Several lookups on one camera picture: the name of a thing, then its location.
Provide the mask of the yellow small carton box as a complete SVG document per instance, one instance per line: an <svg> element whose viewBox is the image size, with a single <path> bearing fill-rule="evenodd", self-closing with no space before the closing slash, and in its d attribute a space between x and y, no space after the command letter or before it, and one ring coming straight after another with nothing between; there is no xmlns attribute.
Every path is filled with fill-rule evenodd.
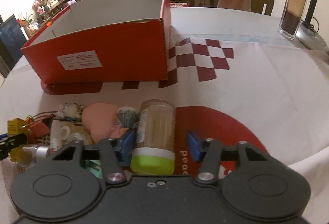
<svg viewBox="0 0 329 224"><path fill-rule="evenodd" d="M26 120L22 120L21 118L15 118L7 121L7 135L17 135L24 133L27 135L27 124ZM12 162L20 162L22 160L22 148L25 144L20 145L17 148L14 148L10 151L10 159Z"/></svg>

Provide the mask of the toothpick jar green lid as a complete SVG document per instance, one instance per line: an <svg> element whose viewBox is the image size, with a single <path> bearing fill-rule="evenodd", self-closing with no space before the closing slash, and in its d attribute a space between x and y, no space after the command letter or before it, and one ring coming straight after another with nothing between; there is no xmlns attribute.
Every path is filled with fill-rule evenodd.
<svg viewBox="0 0 329 224"><path fill-rule="evenodd" d="M175 169L176 109L167 101L148 100L140 107L131 171L172 175Z"/></svg>

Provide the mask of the red cardboard shoe box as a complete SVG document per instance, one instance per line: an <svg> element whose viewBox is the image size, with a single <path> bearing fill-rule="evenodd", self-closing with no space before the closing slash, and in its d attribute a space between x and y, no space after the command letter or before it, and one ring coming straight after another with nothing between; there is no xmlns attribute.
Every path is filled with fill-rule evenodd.
<svg viewBox="0 0 329 224"><path fill-rule="evenodd" d="M21 51L46 85L169 78L170 0L82 0Z"/></svg>

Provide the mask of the white rabbit keychain toy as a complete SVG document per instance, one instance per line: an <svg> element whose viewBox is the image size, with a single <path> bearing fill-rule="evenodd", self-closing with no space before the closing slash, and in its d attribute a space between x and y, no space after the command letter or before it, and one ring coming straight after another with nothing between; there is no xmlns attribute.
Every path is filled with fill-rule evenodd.
<svg viewBox="0 0 329 224"><path fill-rule="evenodd" d="M84 105L79 105L77 103L65 103L59 106L58 111L55 112L55 116L58 119L78 121L81 119L81 114L84 108Z"/></svg>

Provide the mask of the grey desk lamp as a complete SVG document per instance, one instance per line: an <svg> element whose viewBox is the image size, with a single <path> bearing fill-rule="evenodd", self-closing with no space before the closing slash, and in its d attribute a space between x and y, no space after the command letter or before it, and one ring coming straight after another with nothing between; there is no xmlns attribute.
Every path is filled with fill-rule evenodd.
<svg viewBox="0 0 329 224"><path fill-rule="evenodd" d="M328 45L320 36L320 24L313 16L317 0L311 0L309 3L306 17L297 30L297 39L308 49L318 50L328 54Z"/></svg>

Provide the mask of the red small box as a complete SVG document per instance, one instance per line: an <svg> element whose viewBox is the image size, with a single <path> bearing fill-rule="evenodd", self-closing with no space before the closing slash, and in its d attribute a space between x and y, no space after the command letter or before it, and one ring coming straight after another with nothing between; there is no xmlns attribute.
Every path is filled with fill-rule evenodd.
<svg viewBox="0 0 329 224"><path fill-rule="evenodd" d="M41 138L50 133L50 128L44 123L43 120L33 122L28 129L36 138Z"/></svg>

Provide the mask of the pink round plush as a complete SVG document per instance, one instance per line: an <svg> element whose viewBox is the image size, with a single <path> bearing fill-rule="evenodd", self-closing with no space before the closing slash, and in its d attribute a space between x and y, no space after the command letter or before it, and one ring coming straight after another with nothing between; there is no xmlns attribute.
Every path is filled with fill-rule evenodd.
<svg viewBox="0 0 329 224"><path fill-rule="evenodd" d="M95 103L83 110L81 122L94 143L109 138L119 139L128 130L117 123L118 109L118 105Z"/></svg>

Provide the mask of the small grey blue plush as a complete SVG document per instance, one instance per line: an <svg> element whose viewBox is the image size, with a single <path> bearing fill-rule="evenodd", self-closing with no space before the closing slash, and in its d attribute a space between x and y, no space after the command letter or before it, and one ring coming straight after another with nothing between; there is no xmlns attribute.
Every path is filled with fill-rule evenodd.
<svg viewBox="0 0 329 224"><path fill-rule="evenodd" d="M120 127L134 129L138 125L138 116L139 112L137 109L130 106L120 107L117 110L117 121L115 124Z"/></svg>

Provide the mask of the wooden tv console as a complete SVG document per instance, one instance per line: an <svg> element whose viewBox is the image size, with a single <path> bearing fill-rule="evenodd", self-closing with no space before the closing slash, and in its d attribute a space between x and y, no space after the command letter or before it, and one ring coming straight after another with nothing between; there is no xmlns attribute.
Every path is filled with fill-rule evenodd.
<svg viewBox="0 0 329 224"><path fill-rule="evenodd" d="M48 20L49 18L53 17L57 13L61 12L64 8L66 8L68 5L71 5L75 2L78 2L81 0L60 0L57 4L53 5L49 11L44 12L40 14L37 17L37 21L39 23Z"/></svg>

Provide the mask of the dark blue cabinet appliance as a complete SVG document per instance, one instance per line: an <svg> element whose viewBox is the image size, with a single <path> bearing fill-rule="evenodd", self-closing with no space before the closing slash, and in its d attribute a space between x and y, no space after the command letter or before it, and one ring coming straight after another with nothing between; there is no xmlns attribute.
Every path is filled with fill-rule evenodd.
<svg viewBox="0 0 329 224"><path fill-rule="evenodd" d="M6 78L22 57L21 48L27 42L15 15L1 23L1 75Z"/></svg>

